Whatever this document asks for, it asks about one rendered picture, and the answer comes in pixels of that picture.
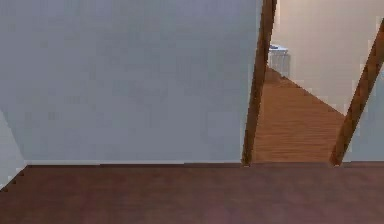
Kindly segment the brown wooden door frame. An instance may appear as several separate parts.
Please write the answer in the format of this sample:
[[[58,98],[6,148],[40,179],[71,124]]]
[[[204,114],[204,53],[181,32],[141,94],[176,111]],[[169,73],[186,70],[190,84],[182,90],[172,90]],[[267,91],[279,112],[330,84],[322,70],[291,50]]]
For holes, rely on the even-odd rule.
[[[244,131],[243,149],[241,154],[241,164],[244,167],[250,167],[252,163],[255,134],[258,125],[262,91],[266,76],[267,56],[271,42],[277,2],[278,0],[262,1],[259,34],[257,48],[255,49],[246,127]],[[347,115],[343,120],[342,127],[338,132],[336,142],[332,148],[331,155],[329,156],[329,163],[334,167],[340,166],[343,163],[348,146],[372,93],[377,77],[381,73],[383,64],[384,18],[380,20],[375,40],[354,91]]]

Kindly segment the white side table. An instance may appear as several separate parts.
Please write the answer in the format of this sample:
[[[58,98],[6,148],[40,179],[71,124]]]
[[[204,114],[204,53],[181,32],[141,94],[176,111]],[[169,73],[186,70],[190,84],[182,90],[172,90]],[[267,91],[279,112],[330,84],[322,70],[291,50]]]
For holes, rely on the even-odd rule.
[[[290,73],[290,55],[288,49],[277,45],[278,49],[269,49],[268,66],[283,77]]]

